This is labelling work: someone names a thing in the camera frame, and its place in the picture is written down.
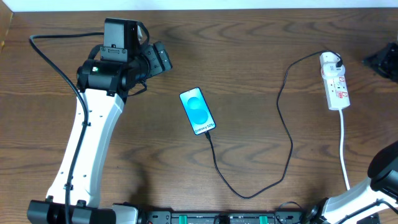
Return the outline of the blue Galaxy smartphone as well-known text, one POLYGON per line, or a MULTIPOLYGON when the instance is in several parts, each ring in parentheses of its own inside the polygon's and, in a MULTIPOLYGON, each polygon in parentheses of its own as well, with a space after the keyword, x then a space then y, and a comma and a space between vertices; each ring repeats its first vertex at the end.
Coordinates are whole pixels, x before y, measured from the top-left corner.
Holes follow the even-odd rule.
POLYGON ((216 122, 199 87, 179 94, 179 98, 195 135, 216 128, 216 122))

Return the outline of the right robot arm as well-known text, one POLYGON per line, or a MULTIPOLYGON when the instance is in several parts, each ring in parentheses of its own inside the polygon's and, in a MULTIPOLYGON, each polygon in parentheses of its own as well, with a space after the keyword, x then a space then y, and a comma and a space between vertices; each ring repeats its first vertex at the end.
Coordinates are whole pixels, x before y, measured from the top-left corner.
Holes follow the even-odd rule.
POLYGON ((372 159, 367 177, 351 187, 344 159, 345 124, 343 110, 350 105, 342 57, 331 50, 320 53, 320 73, 328 109, 339 112, 339 157, 346 186, 341 195, 324 198, 307 212, 304 223, 357 223, 390 208, 397 212, 397 142, 380 150, 372 159))

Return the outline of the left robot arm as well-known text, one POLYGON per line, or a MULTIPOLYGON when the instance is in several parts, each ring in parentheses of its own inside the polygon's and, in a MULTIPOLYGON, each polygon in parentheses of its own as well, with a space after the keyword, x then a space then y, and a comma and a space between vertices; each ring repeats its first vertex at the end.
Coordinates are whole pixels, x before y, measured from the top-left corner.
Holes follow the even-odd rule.
POLYGON ((114 127, 132 89, 172 68, 160 42, 150 43, 141 21, 107 18, 102 44, 92 48, 71 83, 76 94, 72 132, 45 200, 32 200, 31 223, 145 223, 139 208, 124 202, 101 208, 103 167, 114 127))

